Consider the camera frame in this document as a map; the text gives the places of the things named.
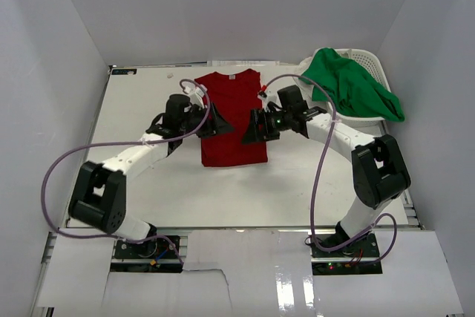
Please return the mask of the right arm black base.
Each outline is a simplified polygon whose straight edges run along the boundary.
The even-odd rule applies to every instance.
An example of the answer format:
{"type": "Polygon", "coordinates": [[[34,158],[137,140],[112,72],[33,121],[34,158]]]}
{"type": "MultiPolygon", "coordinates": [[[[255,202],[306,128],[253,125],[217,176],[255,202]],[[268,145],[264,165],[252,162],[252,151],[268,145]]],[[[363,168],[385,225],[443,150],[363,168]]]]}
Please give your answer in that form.
{"type": "Polygon", "coordinates": [[[355,243],[334,252],[319,250],[308,236],[304,243],[311,249],[312,274],[314,276],[381,275],[381,263],[373,263],[380,256],[376,236],[373,233],[355,243]]]}

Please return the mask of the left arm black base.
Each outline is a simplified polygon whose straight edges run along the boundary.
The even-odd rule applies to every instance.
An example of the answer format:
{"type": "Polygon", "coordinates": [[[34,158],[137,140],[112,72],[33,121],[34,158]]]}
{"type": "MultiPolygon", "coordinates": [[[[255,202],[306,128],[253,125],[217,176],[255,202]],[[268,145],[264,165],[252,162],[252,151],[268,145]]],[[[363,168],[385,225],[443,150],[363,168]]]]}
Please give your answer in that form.
{"type": "Polygon", "coordinates": [[[156,239],[142,244],[119,241],[114,247],[110,271],[130,273],[181,273],[182,264],[178,261],[172,244],[180,250],[180,236],[169,235],[169,243],[156,239]]]}

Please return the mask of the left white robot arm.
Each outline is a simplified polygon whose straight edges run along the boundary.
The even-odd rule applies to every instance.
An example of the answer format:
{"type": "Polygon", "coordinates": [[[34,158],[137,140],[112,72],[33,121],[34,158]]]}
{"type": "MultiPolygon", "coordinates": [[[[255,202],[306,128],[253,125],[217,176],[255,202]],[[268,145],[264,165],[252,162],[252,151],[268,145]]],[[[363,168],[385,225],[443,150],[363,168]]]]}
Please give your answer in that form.
{"type": "Polygon", "coordinates": [[[68,207],[70,217],[107,235],[142,243],[156,228],[127,213],[127,182],[170,156],[187,134],[203,139],[233,131],[214,103],[193,103],[184,94],[172,94],[139,144],[101,163],[82,164],[68,207]]]}

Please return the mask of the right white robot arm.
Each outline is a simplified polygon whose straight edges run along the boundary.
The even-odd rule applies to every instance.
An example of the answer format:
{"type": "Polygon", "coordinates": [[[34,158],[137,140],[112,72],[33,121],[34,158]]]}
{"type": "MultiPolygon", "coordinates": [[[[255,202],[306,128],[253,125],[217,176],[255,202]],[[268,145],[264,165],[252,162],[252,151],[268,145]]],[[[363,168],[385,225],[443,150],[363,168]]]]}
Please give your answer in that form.
{"type": "Polygon", "coordinates": [[[277,140],[291,130],[322,143],[323,153],[339,153],[352,165],[356,198],[337,222],[333,235],[313,245],[322,252],[334,252],[357,241],[384,218],[383,210],[411,184],[410,175],[396,139],[389,134],[374,137],[339,122],[318,106],[309,107],[297,85],[287,86],[274,96],[258,92],[262,108],[253,109],[244,144],[277,140]]]}

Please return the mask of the red t shirt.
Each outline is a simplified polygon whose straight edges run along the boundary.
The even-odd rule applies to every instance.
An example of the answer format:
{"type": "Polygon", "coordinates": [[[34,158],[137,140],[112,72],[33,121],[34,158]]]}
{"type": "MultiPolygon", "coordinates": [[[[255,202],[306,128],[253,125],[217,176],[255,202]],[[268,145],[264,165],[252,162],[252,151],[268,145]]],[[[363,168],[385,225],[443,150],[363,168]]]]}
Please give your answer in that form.
{"type": "Polygon", "coordinates": [[[262,107],[258,99],[261,74],[253,69],[235,74],[213,72],[195,82],[207,89],[217,112],[233,127],[228,134],[201,140],[203,166],[218,168],[266,163],[266,143],[244,145],[241,142],[249,125],[251,110],[262,107]]]}

